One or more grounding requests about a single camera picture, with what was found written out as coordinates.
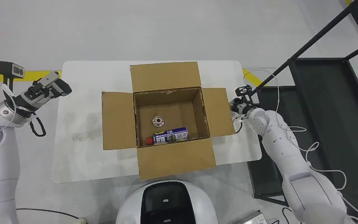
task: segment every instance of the spray can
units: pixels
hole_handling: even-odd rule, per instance
[[[185,127],[182,127],[154,133],[153,137],[147,138],[145,142],[147,143],[147,146],[151,146],[156,143],[173,143],[184,140],[188,140],[188,130]]]

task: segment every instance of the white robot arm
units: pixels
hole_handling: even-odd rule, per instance
[[[281,172],[282,189],[296,218],[306,224],[354,223],[347,215],[340,192],[303,158],[295,135],[282,116],[257,108],[251,98],[244,97],[231,102],[232,110],[245,115],[262,136],[265,151]]]
[[[35,111],[49,100],[65,96],[72,90],[59,79],[58,72],[51,72],[15,97],[12,81],[14,78],[23,78],[25,70],[14,63],[0,62],[0,74],[4,75],[4,85],[9,87],[3,86],[6,100],[0,102],[0,223],[18,224],[15,190],[20,175],[20,159],[15,128],[30,122]]]

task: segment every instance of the table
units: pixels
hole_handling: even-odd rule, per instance
[[[73,92],[59,100],[53,161],[55,183],[139,174],[136,148],[102,149],[101,92],[133,92],[129,66],[162,62],[172,61],[64,63],[62,79]],[[229,101],[236,97],[235,89],[244,85],[240,62],[198,61],[198,66],[202,87],[225,87]],[[217,165],[259,160],[262,156],[257,134],[246,122],[238,134],[215,137],[212,142]]]

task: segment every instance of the floor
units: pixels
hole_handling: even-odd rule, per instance
[[[27,70],[61,69],[66,60],[238,60],[244,68],[273,70],[344,6],[343,0],[5,0],[0,7],[0,59]],[[358,27],[346,18],[303,56],[346,56],[358,48],[357,36]],[[357,68],[358,58],[351,63]],[[287,69],[279,82],[292,82]],[[57,102],[48,107],[56,109]],[[48,135],[54,135],[53,114],[41,113],[50,127]],[[21,160],[17,207],[68,212],[90,224],[114,223],[125,197],[146,183],[128,176],[54,184],[54,143],[47,138],[34,141],[28,127],[17,134]],[[176,178],[208,193],[219,223],[234,223],[257,209],[269,223],[275,218],[285,223],[281,206],[252,198],[246,163]],[[73,221],[34,211],[18,211],[18,216],[20,223],[29,224]]]

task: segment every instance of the open cardboard box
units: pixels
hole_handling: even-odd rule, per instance
[[[137,148],[141,180],[216,166],[210,137],[235,133],[226,89],[202,88],[196,62],[130,70],[133,93],[102,93],[103,149]],[[157,115],[160,128],[152,124]],[[155,132],[180,127],[187,128],[187,141],[145,145]]]

